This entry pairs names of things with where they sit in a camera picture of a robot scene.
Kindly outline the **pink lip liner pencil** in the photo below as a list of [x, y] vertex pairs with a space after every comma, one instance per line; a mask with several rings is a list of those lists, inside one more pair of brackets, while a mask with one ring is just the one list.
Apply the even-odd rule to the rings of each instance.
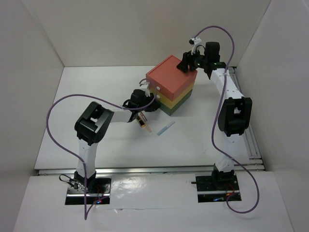
[[152, 132], [151, 128], [147, 124], [147, 119], [146, 119], [145, 115], [142, 112], [140, 112], [139, 116], [140, 116], [141, 120], [144, 122], [144, 127], [148, 130], [148, 132]]

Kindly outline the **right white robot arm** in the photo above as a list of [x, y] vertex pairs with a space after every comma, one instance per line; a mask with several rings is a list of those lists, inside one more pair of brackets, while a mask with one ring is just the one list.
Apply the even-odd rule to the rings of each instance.
[[183, 73], [203, 69], [221, 93], [215, 127], [224, 135], [224, 140], [220, 148], [221, 154], [211, 173], [211, 185], [216, 190], [223, 190], [233, 183], [233, 159], [236, 156], [237, 144], [249, 126], [253, 102], [238, 90], [227, 65], [220, 61], [218, 42], [207, 42], [202, 46], [199, 38], [192, 38], [189, 43], [192, 49], [183, 54], [177, 69]]

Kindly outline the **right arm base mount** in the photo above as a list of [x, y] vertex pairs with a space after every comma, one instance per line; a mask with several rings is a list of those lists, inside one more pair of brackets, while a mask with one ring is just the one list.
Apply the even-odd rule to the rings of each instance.
[[242, 200], [236, 175], [232, 180], [217, 184], [210, 175], [198, 175], [191, 184], [197, 189], [198, 203], [225, 202], [228, 197], [231, 202]]

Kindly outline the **blue eyebrow razor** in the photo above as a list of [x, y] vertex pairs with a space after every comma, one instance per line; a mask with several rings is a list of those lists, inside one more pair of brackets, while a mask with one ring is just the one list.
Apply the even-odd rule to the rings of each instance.
[[160, 136], [162, 133], [164, 133], [167, 129], [169, 129], [173, 124], [175, 123], [175, 121], [170, 122], [169, 124], [167, 124], [163, 129], [161, 129], [158, 133], [157, 136]]

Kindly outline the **green bottom drawer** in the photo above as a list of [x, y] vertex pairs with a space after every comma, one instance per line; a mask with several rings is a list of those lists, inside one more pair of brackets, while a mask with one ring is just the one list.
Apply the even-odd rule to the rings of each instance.
[[192, 90], [188, 92], [173, 108], [168, 108], [165, 104], [159, 102], [160, 109], [166, 113], [167, 115], [171, 116], [185, 101], [189, 99], [192, 94]]

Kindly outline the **red top drawer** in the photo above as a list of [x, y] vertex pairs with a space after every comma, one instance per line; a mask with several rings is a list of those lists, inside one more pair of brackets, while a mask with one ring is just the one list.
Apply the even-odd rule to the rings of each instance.
[[155, 87], [166, 86], [168, 82], [185, 83], [195, 81], [197, 71], [183, 73], [176, 66], [181, 62], [177, 57], [170, 55], [146, 74]]

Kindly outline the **black gold lipstick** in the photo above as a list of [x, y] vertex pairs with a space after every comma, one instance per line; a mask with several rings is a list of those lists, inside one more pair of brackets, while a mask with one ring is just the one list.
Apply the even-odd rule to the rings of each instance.
[[138, 124], [140, 125], [141, 128], [146, 128], [147, 126], [147, 121], [145, 121], [143, 118], [138, 117], [136, 119], [136, 121], [138, 122]]

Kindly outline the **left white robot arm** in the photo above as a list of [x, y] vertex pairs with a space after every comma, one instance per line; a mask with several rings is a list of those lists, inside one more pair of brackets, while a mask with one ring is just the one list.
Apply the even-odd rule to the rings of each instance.
[[78, 156], [81, 158], [74, 172], [79, 189], [89, 193], [95, 188], [97, 147], [109, 125], [113, 122], [130, 123], [138, 119], [143, 111], [158, 110], [160, 104], [154, 97], [148, 90], [135, 89], [120, 108], [108, 109], [95, 101], [88, 105], [74, 126], [79, 140]]

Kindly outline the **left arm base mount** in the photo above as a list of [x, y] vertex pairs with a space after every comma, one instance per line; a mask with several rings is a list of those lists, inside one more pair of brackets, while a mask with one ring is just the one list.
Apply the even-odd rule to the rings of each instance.
[[[59, 180], [67, 184], [65, 205], [83, 205], [84, 186], [66, 174], [61, 174]], [[109, 177], [94, 179], [86, 190], [87, 205], [110, 204], [111, 183]]]

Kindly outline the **yellow drawer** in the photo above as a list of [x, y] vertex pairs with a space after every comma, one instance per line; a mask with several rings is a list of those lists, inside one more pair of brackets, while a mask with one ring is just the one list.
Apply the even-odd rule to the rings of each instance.
[[185, 83], [168, 82], [166, 86], [158, 86], [159, 90], [151, 84], [150, 91], [154, 93], [157, 90], [157, 96], [159, 96], [157, 100], [168, 108], [173, 108], [188, 92], [193, 90], [194, 84], [195, 81]]

